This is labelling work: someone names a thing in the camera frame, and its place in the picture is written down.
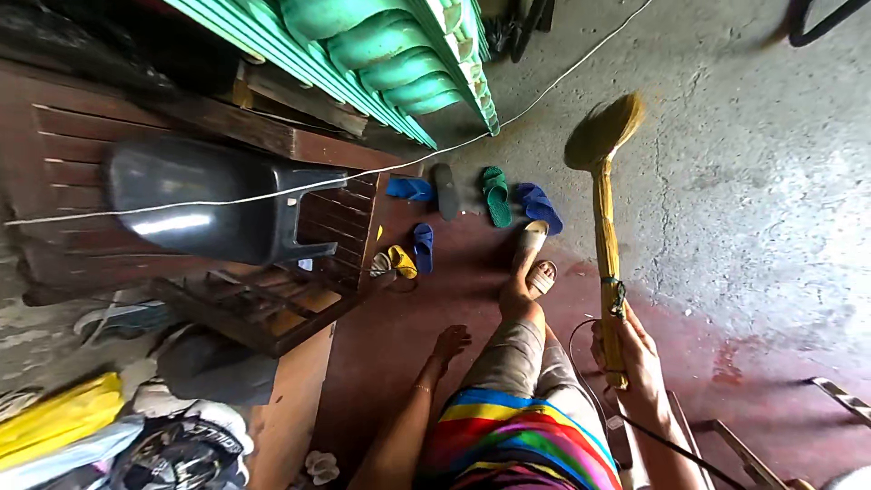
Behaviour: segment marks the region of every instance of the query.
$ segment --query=yellow slipper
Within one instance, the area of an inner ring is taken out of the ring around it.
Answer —
[[[393,247],[388,248],[387,253],[390,255],[390,265],[398,270],[400,274],[408,279],[414,279],[417,276],[417,267],[415,267],[415,263],[411,262],[411,257],[405,253],[405,250],[403,250],[402,247],[394,245]]]

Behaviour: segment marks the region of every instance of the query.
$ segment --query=white string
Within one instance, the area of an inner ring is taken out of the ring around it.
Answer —
[[[632,15],[628,16],[626,18],[626,20],[624,20],[623,23],[617,27],[617,29],[612,31],[607,36],[605,36],[604,39],[599,41],[595,46],[592,47],[592,49],[587,51],[587,54],[585,54],[583,58],[579,59],[574,65],[572,65],[568,70],[566,70],[562,75],[560,75],[559,78],[554,80],[554,82],[552,84],[550,84],[550,86],[548,86],[546,89],[544,89],[544,92],[542,92],[541,95],[539,95],[538,98],[535,99],[535,101],[532,102],[532,104],[530,104],[529,107],[527,107],[523,112],[520,112],[517,116],[509,119],[507,122],[502,124],[502,126],[507,126],[507,125],[511,124],[512,122],[520,119],[525,113],[529,112],[530,109],[532,109],[532,107],[534,107],[536,104],[538,104],[538,102],[544,97],[544,95],[547,94],[547,92],[550,92],[550,90],[552,90],[553,87],[557,86],[557,84],[560,81],[562,81],[563,78],[569,76],[570,73],[575,71],[576,68],[578,68],[584,61],[586,61],[590,56],[592,56],[596,51],[598,51],[599,48],[601,48],[605,43],[607,43],[609,40],[611,40],[612,37],[616,36],[620,31],[622,31],[623,28],[626,27],[626,25],[628,25],[629,22],[633,18],[635,18],[636,15],[640,14],[644,9],[646,9],[647,5],[650,5],[650,3],[652,1],[653,0],[646,0],[644,2],[644,4],[641,5],[641,7],[639,7],[638,10],[635,10],[634,12],[632,12]],[[95,216],[120,216],[122,214],[147,213],[149,211],[159,211],[161,209],[177,208],[179,206],[229,206],[231,204],[242,204],[244,202],[259,201],[262,199],[270,199],[270,198],[278,197],[278,196],[281,196],[284,194],[291,194],[291,193],[295,193],[295,192],[299,192],[299,191],[304,191],[304,190],[307,190],[307,189],[310,189],[313,187],[326,186],[328,184],[335,184],[335,183],[339,183],[339,182],[344,182],[346,180],[351,180],[351,179],[354,179],[357,177],[362,177],[363,175],[378,174],[380,172],[389,172],[391,170],[396,170],[397,168],[403,168],[403,167],[407,167],[409,165],[414,165],[415,163],[424,161],[427,158],[434,157],[438,154],[451,152],[451,151],[454,151],[457,148],[460,148],[462,146],[466,146],[470,143],[474,143],[475,141],[478,141],[487,135],[488,135],[488,133],[480,134],[469,141],[466,141],[464,143],[460,143],[459,145],[451,146],[450,148],[444,148],[443,150],[438,150],[436,152],[422,156],[421,158],[419,158],[417,160],[412,160],[412,161],[407,162],[407,163],[394,165],[392,167],[376,168],[373,170],[367,170],[366,172],[361,172],[357,175],[352,175],[352,176],[348,176],[348,177],[340,177],[338,179],[332,179],[332,180],[324,180],[323,182],[315,182],[314,184],[308,184],[306,186],[294,187],[292,189],[278,191],[278,192],[274,192],[271,194],[255,195],[254,197],[246,197],[244,199],[237,199],[236,201],[175,202],[173,204],[164,204],[161,206],[151,206],[150,208],[130,209],[127,211],[101,211],[99,213],[68,214],[66,216],[52,216],[49,218],[36,218],[33,220],[7,221],[5,224],[6,224],[6,226],[29,225],[29,224],[35,224],[35,223],[48,223],[48,222],[53,222],[53,221],[78,220],[78,219],[82,219],[82,218],[92,218]]]

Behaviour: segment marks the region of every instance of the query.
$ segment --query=blue slipper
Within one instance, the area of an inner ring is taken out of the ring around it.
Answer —
[[[417,271],[431,274],[433,271],[433,228],[421,223],[415,227],[415,258]]]
[[[517,186],[517,198],[526,208],[526,215],[533,220],[545,220],[549,225],[548,236],[558,235],[563,231],[563,220],[557,216],[557,211],[544,195],[542,188],[532,182],[524,182]]]
[[[432,201],[433,187],[424,179],[390,177],[390,182],[387,184],[387,195],[412,201]]]

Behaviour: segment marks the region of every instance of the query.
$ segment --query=beige sandal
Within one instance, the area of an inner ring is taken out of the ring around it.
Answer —
[[[542,269],[542,266],[545,264],[549,264],[553,268],[553,277],[545,274],[544,269]],[[544,296],[550,291],[554,283],[557,282],[558,275],[559,271],[557,271],[555,263],[551,261],[538,261],[533,264],[530,273],[526,275],[526,286],[528,288],[535,287],[541,293],[541,296]]]
[[[547,240],[548,224],[545,220],[535,220],[526,225],[523,233],[520,235],[520,243],[517,247],[516,255],[521,255],[525,249],[532,248],[535,250],[535,255],[542,249],[544,241]]]

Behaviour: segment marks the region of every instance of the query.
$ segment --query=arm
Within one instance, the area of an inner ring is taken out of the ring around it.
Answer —
[[[626,319],[618,326],[623,345],[623,359],[629,377],[629,389],[617,391],[617,397],[626,410],[626,416],[658,436],[690,451],[684,433],[674,418],[665,394],[662,365],[656,344],[647,335],[635,312],[625,304]],[[601,332],[593,325],[593,357],[604,367],[601,350]],[[701,490],[705,488],[699,467],[687,458],[635,431],[638,449],[647,475],[654,489]]]
[[[471,343],[465,325],[448,327],[408,390],[399,412],[381,427],[348,490],[408,490],[429,423],[433,394],[450,360]]]

